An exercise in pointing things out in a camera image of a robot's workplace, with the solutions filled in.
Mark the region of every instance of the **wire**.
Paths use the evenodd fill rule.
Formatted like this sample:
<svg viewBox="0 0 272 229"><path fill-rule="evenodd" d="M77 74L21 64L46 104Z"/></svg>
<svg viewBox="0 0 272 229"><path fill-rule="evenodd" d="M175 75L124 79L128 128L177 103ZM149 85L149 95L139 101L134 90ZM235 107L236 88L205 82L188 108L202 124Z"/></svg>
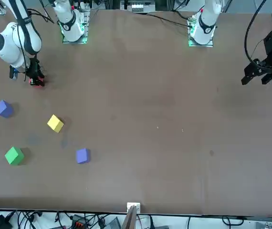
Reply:
<svg viewBox="0 0 272 229"><path fill-rule="evenodd" d="M184 3L186 3L185 6L187 6L189 2L190 2L190 0L183 0L182 3L181 3L179 6L177 6L176 9L175 9L174 11L177 11L178 8L180 8L181 5L183 5Z"/></svg>
<svg viewBox="0 0 272 229"><path fill-rule="evenodd" d="M98 13L99 9L96 10L96 12L93 14L93 16L88 20L88 23L93 19L93 17Z"/></svg>
<svg viewBox="0 0 272 229"><path fill-rule="evenodd" d="M153 218L151 215L149 215L149 217L150 217L150 229L155 229Z"/></svg>
<svg viewBox="0 0 272 229"><path fill-rule="evenodd" d="M68 215L67 212L64 212L64 214L67 215L69 219L73 220L73 216Z"/></svg>
<svg viewBox="0 0 272 229"><path fill-rule="evenodd" d="M23 60L25 61L25 78L24 78L24 81L26 81L26 77L27 77L26 72L28 70L28 67L27 67L27 63L26 63L25 53L23 51L23 47L22 47L22 44L21 44L21 37L20 37L20 31L19 31L19 25L18 24L17 24L17 35L18 35L18 40L20 41L20 45L21 45Z"/></svg>
<svg viewBox="0 0 272 229"><path fill-rule="evenodd" d="M48 16L49 20L50 20L50 21L52 21L52 22L53 22L53 24L54 24L54 21L51 19L51 17L50 17L50 15L49 15L49 13L48 13L48 12L47 12L47 10L45 9L45 6L44 6L43 1L42 1L42 0L39 0L39 1L40 1L40 3L41 3L42 8L44 9L44 11L45 11L46 15Z"/></svg>
<svg viewBox="0 0 272 229"><path fill-rule="evenodd" d="M244 38L244 50L245 50L245 55L246 55L247 59L249 59L250 63L251 63L253 66L255 66L256 68L259 68L259 69L261 69L261 70L264 70L264 71L266 71L267 73L272 73L272 68L262 67L262 66L258 65L257 63L255 63L255 62L251 59L251 57L250 57L250 55L249 55L249 53L248 53L248 51L247 51L247 37L248 37L248 35L249 35L249 31L250 31L251 25L253 24L253 22L254 22L254 20L255 20L255 18L256 18L256 16L257 16L257 14L259 13L259 11L261 10L262 6L265 4L266 1L267 1L267 0L263 0L263 1L261 2L260 6L258 7L258 9L256 10L256 12L254 13L254 15L253 15L253 17L251 18L251 21L250 21L250 23L249 23L249 25L248 25L248 27L247 27L247 29L246 29L245 38Z"/></svg>
<svg viewBox="0 0 272 229"><path fill-rule="evenodd" d="M47 18L46 16L44 16L44 15L42 15L42 14L40 14L40 13L33 13L33 12L31 12L31 11L28 11L28 13L30 13L30 15L38 15L38 16L41 16L46 22L50 21L51 23L54 24L53 21L51 21L49 18Z"/></svg>
<svg viewBox="0 0 272 229"><path fill-rule="evenodd" d="M258 44L260 44L260 42L262 42L263 40L264 40L264 38L261 39L261 41L259 41L259 42L256 44L256 46L255 46L255 48L254 48L254 51L252 51L251 57L254 55L254 52L255 52L255 50L256 50Z"/></svg>
<svg viewBox="0 0 272 229"><path fill-rule="evenodd" d="M39 13L39 15L43 17L43 19L45 20L45 22L48 22L48 20L49 20L49 18L47 19L46 16L42 15L39 11L37 11L37 10L35 10L35 9L28 8L27 11L28 11L28 13L29 13L30 15L31 15L31 14L34 14L34 13L32 13L31 11L34 11L34 12Z"/></svg>
<svg viewBox="0 0 272 229"><path fill-rule="evenodd" d="M140 227L141 227L141 229L143 229L143 228L142 228L141 220L140 220L140 218L139 218L139 215L137 215L137 217L138 217L138 219L139 219Z"/></svg>
<svg viewBox="0 0 272 229"><path fill-rule="evenodd" d="M228 218L227 216L222 216L222 221L226 226L229 226L229 228L231 229L232 226L241 226L244 223L244 219L241 219L242 222L241 223L236 223L236 224L232 224L230 222L230 218Z"/></svg>
<svg viewBox="0 0 272 229"><path fill-rule="evenodd" d="M173 12L177 13L182 19L188 20L189 17L184 17L183 15L181 15L180 12L178 12L177 10L173 10Z"/></svg>
<svg viewBox="0 0 272 229"><path fill-rule="evenodd" d="M182 23L178 23L178 22L175 22L175 21L171 21L171 20L168 20L168 19L166 19L166 18L159 17L159 16L157 16L157 15L147 14L147 16L152 16L152 17L155 17L155 18L159 18L159 19L161 19L161 20L168 21L168 22L173 23L173 24L175 24L175 25L180 25L180 26L185 26L185 27L188 27L188 28L192 28L191 25L185 25L185 24L182 24Z"/></svg>
<svg viewBox="0 0 272 229"><path fill-rule="evenodd" d="M55 218L56 218L55 222L56 222L56 221L59 221L59 224L60 224L61 228L64 229L64 227L63 227L63 225L62 225L62 223L61 223L61 220L60 220L60 213L59 213L59 212L56 213Z"/></svg>
<svg viewBox="0 0 272 229"><path fill-rule="evenodd" d="M189 219L188 219L187 229L189 229L190 219L191 219L191 217L189 217Z"/></svg>
<svg viewBox="0 0 272 229"><path fill-rule="evenodd" d="M109 216L109 214L101 217L100 219L104 219L105 217ZM97 221L96 223L94 223L89 229L92 229L99 221Z"/></svg>
<svg viewBox="0 0 272 229"><path fill-rule="evenodd" d="M201 9L203 9L203 8L204 8L204 6L205 6L205 5L203 5L203 6L202 6L202 7L201 7L201 8L198 10L198 12L200 12L200 11L201 11Z"/></svg>

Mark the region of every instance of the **cable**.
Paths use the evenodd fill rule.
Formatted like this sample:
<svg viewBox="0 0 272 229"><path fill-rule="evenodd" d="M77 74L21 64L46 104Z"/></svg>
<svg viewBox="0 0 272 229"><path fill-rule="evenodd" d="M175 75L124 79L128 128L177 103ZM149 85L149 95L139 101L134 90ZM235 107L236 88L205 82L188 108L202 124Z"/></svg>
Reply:
<svg viewBox="0 0 272 229"><path fill-rule="evenodd" d="M45 9L45 6L44 6L43 1L42 1L42 0L39 0L39 1L40 1L40 3L41 3L42 8L44 9L44 11L45 11L46 15L48 16L49 20L50 20L50 21L52 21L52 22L53 22L53 24L54 24L54 21L51 19L51 17L50 17L50 15L49 15L49 13L48 13L48 12L47 12L47 10Z"/></svg>
<svg viewBox="0 0 272 229"><path fill-rule="evenodd" d="M36 229L35 228L35 226L33 225L33 220L34 220L34 215L35 214L38 214L36 211L35 212L33 212L33 213L31 213L31 215L28 215L29 213L27 212L26 214L24 214L24 216L26 217L26 223L25 223L25 226L24 226L24 229L26 229L26 225L27 225L27 222L29 221L30 222L30 225L29 225L29 227L31 228L33 228L33 229Z"/></svg>
<svg viewBox="0 0 272 229"><path fill-rule="evenodd" d="M185 6L187 6L189 2L190 2L190 0L183 0L182 3L181 3L179 6L177 6L176 9L175 9L174 11L177 11L178 8L180 8L181 5L183 5L184 3L186 3Z"/></svg>
<svg viewBox="0 0 272 229"><path fill-rule="evenodd" d="M175 24L175 25L180 25L180 26L185 26L185 27L188 27L188 28L192 28L191 25L185 25L185 24L178 23L178 22L175 22L175 21L171 21L171 20L168 20L168 19L166 19L166 18L162 18L162 17L156 16L156 15L147 14L147 16L152 16L152 17L155 17L155 18L159 18L159 19L161 19L161 20L168 21L168 22L173 23L173 24Z"/></svg>
<svg viewBox="0 0 272 229"><path fill-rule="evenodd" d="M200 11L201 11L201 9L203 9L203 8L204 8L204 6L205 6L205 5L203 5L203 6L202 6L202 7L201 7L201 8L198 10L198 12L200 12Z"/></svg>
<svg viewBox="0 0 272 229"><path fill-rule="evenodd" d="M40 13L33 13L33 12L31 12L31 11L28 11L28 13L30 14L30 15L38 15L38 16L41 16L46 22L51 22L51 23L53 23L54 24L54 22L52 22L49 18L47 18L46 16L44 16L44 15L42 15L42 14L40 14Z"/></svg>
<svg viewBox="0 0 272 229"><path fill-rule="evenodd" d="M88 20L88 23L93 19L93 17L98 13L99 9L96 10L96 12L93 14L93 16Z"/></svg>
<svg viewBox="0 0 272 229"><path fill-rule="evenodd" d="M229 228L231 229L232 226L241 226L244 223L244 219L241 219L242 222L241 223L236 223L236 224L232 224L230 222L230 218L228 218L227 216L222 216L222 221L226 226L229 226Z"/></svg>
<svg viewBox="0 0 272 229"><path fill-rule="evenodd" d="M59 221L59 224L60 224L61 228L64 229L64 227L63 227L63 225L62 225L62 223L61 223L61 220L60 220L60 213L59 213L59 212L56 213L55 218L56 218L55 222L56 222L56 221Z"/></svg>
<svg viewBox="0 0 272 229"><path fill-rule="evenodd" d="M70 220L73 220L73 216L68 215L67 212L64 212L64 214L67 215Z"/></svg>
<svg viewBox="0 0 272 229"><path fill-rule="evenodd" d="M21 38L20 38L20 32L19 32L19 25L17 24L17 35L18 35L18 40L20 41L20 45L21 45ZM23 47L21 45L21 51L22 51L22 55L23 55L23 60L25 61L25 78L24 78L24 81L26 81L26 72L28 70L28 67L27 67L27 63L26 63L26 57L25 57L25 53L23 52Z"/></svg>
<svg viewBox="0 0 272 229"><path fill-rule="evenodd" d="M48 18L48 17L42 15L41 12L39 12L39 11L37 11L37 10L35 10L35 9L28 8L27 11L28 11L28 13L29 13L30 15L39 15L39 16L41 16L41 17L45 20L45 22L50 21L51 23L54 24L54 21L53 21L53 20L51 20L50 18Z"/></svg>
<svg viewBox="0 0 272 229"><path fill-rule="evenodd" d="M183 15L181 15L180 12L178 12L177 10L173 10L173 12L177 13L182 19L188 20L189 17L184 17Z"/></svg>
<svg viewBox="0 0 272 229"><path fill-rule="evenodd" d="M154 222L153 222L152 216L149 215L149 217L150 217L150 229L155 229L155 226L154 226Z"/></svg>
<svg viewBox="0 0 272 229"><path fill-rule="evenodd" d="M256 68L259 68L259 69L261 69L261 70L266 71L266 73L272 73L272 68L262 67L262 66L258 65L257 63L255 63L255 62L251 59L251 57L250 57L250 55L249 55L249 53L248 53L248 51L247 51L247 37L248 37L248 35L249 35L249 31L250 31L251 25L253 24L253 22L254 22L254 20L255 20L255 18L256 18L256 16L257 16L257 14L259 13L259 11L261 10L262 6L265 4L266 1L267 1L267 0L263 0L263 1L261 2L260 6L258 7L258 9L256 10L256 12L254 13L254 15L253 15L253 17L251 18L251 21L250 21L250 23L249 23L249 25L248 25L248 27L247 27L247 29L246 29L245 38L244 38L244 51L245 51L245 55L246 55L247 59L249 59L250 63L251 63L253 66L255 66Z"/></svg>
<svg viewBox="0 0 272 229"><path fill-rule="evenodd" d="M139 219L140 227L141 227L141 229L143 229L143 228L142 228L141 220L140 220L140 218L139 218L139 215L137 215L137 217L138 217L138 219Z"/></svg>
<svg viewBox="0 0 272 229"><path fill-rule="evenodd" d="M252 51L251 57L254 55L254 52L255 52L255 50L256 50L258 44L260 44L260 42L262 42L263 40L264 40L264 38L261 39L261 41L259 41L259 42L256 44L256 46L255 46L255 48L254 48L254 51Z"/></svg>
<svg viewBox="0 0 272 229"><path fill-rule="evenodd" d="M189 217L189 219L188 219L187 229L189 229L190 219L191 219L191 217Z"/></svg>
<svg viewBox="0 0 272 229"><path fill-rule="evenodd" d="M109 214L101 217L100 219L104 219L105 217L109 216ZM89 229L92 229L99 221L97 221L96 223L94 223Z"/></svg>
<svg viewBox="0 0 272 229"><path fill-rule="evenodd" d="M14 213L16 212L16 210L14 210L13 212L9 213L6 218L4 219L6 222L9 222L11 217L14 215Z"/></svg>

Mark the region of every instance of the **cube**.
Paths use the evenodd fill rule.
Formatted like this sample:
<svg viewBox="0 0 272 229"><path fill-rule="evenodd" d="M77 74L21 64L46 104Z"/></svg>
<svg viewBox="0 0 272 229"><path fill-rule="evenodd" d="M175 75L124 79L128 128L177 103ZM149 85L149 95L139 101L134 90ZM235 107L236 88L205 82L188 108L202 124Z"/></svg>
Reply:
<svg viewBox="0 0 272 229"><path fill-rule="evenodd" d="M90 161L89 149L79 149L76 151L75 159L78 164L84 164Z"/></svg>
<svg viewBox="0 0 272 229"><path fill-rule="evenodd" d="M61 121L60 121L60 119L58 119L58 117L57 116L55 116L55 115L52 115L51 116L51 118L50 118L50 120L48 121L48 126L50 126L50 128L52 129L52 130L54 130L55 132L59 132L60 130L61 130L61 128L64 126L64 123L62 123Z"/></svg>
<svg viewBox="0 0 272 229"><path fill-rule="evenodd" d="M13 114L13 107L6 101L0 100L0 116L9 118Z"/></svg>
<svg viewBox="0 0 272 229"><path fill-rule="evenodd" d="M17 166L25 157L21 149L12 147L5 155L8 163L12 166Z"/></svg>

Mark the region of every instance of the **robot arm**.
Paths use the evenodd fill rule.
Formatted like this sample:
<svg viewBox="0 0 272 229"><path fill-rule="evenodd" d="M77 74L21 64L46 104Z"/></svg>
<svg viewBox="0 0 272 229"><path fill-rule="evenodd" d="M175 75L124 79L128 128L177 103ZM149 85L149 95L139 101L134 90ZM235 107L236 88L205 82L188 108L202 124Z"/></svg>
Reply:
<svg viewBox="0 0 272 229"><path fill-rule="evenodd" d="M37 54L42 47L42 40L36 31L32 19L29 16L23 0L2 0L3 3L12 11L20 27L19 34L23 48L30 55ZM13 38L15 43L20 47L17 30L14 31Z"/></svg>
<svg viewBox="0 0 272 229"><path fill-rule="evenodd" d="M0 58L12 69L25 72L31 85L43 86L44 75L40 71L36 54L41 50L42 40L36 31L23 0L2 0L12 11L18 23L11 22L0 33Z"/></svg>
<svg viewBox="0 0 272 229"><path fill-rule="evenodd" d="M64 37L70 41L77 41L85 33L84 13L72 9L69 0L49 0L59 19Z"/></svg>
<svg viewBox="0 0 272 229"><path fill-rule="evenodd" d="M204 45L210 42L221 9L220 0L205 0L203 9L193 16L196 18L197 23L190 35L196 43Z"/></svg>

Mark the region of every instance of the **table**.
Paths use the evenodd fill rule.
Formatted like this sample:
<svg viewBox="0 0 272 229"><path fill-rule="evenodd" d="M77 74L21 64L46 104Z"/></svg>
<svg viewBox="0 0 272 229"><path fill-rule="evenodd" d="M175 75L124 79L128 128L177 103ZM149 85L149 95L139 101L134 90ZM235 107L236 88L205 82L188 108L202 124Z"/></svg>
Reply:
<svg viewBox="0 0 272 229"><path fill-rule="evenodd" d="M59 28L35 18L46 87L10 80L0 59L0 100L15 109L0 117L0 208L125 212L141 202L145 213L272 216L272 84L240 82L251 17L221 14L213 48L127 11L99 10L86 45L61 44ZM12 20L1 16L0 31ZM271 30L272 16L258 15L250 53ZM52 114L65 122L59 134ZM23 165L6 162L11 146ZM92 161L78 165L84 147Z"/></svg>

